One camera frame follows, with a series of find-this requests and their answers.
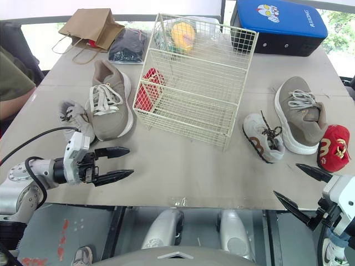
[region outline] person's arm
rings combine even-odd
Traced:
[[[16,58],[0,49],[0,121],[16,114],[36,89],[15,61]]]
[[[35,89],[36,87],[33,87],[29,92],[15,99],[0,101],[0,121],[19,112]]]

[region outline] cartoon logo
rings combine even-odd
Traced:
[[[280,22],[278,18],[278,8],[275,6],[268,6],[267,4],[261,4],[257,7],[257,11],[263,16],[267,16],[267,19],[278,23]]]

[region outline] paper bag handle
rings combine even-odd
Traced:
[[[93,55],[93,57],[91,57],[91,59],[89,59],[88,61],[86,62],[78,62],[75,60],[76,57],[78,57],[79,54],[81,54],[84,50],[86,50],[86,47],[84,47],[79,53],[76,54],[76,56],[74,56],[72,58],[72,61],[76,64],[79,64],[79,65],[85,65],[87,63],[90,63],[92,60],[94,60],[94,58],[98,55],[98,53],[100,53],[101,49],[97,50],[96,53]]]
[[[60,43],[64,38],[69,37],[70,33],[68,33],[66,36],[64,36],[62,39],[60,39],[59,41],[57,41],[57,43],[52,47],[52,51],[55,52],[56,54],[66,54],[67,52],[69,52],[70,50],[72,50],[75,46],[77,46],[77,44],[83,39],[80,38],[76,43],[74,43],[74,45],[72,45],[72,47],[70,47],[68,50],[66,50],[64,53],[60,53],[60,52],[56,52],[54,50],[54,48],[58,45],[58,43]]]

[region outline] red mark on floor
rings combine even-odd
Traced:
[[[25,266],[29,266],[29,264],[32,262],[31,258],[23,258],[21,263]]]
[[[64,219],[64,225],[63,225],[63,230],[67,230],[69,226],[69,221],[67,219]]]
[[[45,263],[48,261],[48,259],[31,259],[31,258],[23,258],[22,259],[22,264],[25,266],[45,266]]]
[[[64,256],[64,248],[62,248],[62,245],[65,244],[65,241],[67,238],[65,237],[65,232],[69,227],[69,221],[67,219],[64,219],[64,224],[63,224],[63,229],[62,229],[62,236],[59,239],[59,244],[58,244],[58,249],[57,249],[57,255],[59,261],[63,261],[63,256]]]
[[[59,241],[59,245],[63,245],[65,244],[65,241],[67,240],[67,238],[65,236],[62,236],[62,238]]]
[[[64,249],[63,248],[58,248],[57,249],[57,255],[58,255],[59,261],[62,262],[63,261],[63,256],[64,256]]]

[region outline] gray table surface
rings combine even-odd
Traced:
[[[45,77],[0,141],[0,157],[44,130],[59,126],[57,105],[62,99],[85,104],[94,72],[93,62],[74,64],[77,48],[64,54]],[[133,102],[142,65],[117,65],[131,79]],[[299,75],[308,82],[326,107],[329,124],[346,126],[355,132],[354,101],[348,96],[322,48],[309,57],[255,54],[252,60],[236,126],[225,152],[204,142],[163,130],[148,130],[136,121],[132,130],[113,141],[98,142],[91,149],[124,146],[131,153],[118,159],[101,158],[97,165],[104,173],[120,168],[135,172],[119,182],[94,187],[61,185],[48,192],[48,202],[122,206],[232,207],[283,209],[273,194],[279,191],[296,201],[300,208],[315,209],[324,183],[301,172],[295,163],[316,165],[316,154],[303,156],[286,151],[282,161],[264,163],[242,133],[246,115],[260,112],[272,127],[280,124],[273,106],[275,91],[288,78]],[[0,168],[0,181],[7,171],[29,156],[63,157],[62,132],[31,143]],[[350,153],[355,142],[350,141]],[[353,173],[351,161],[340,173]]]

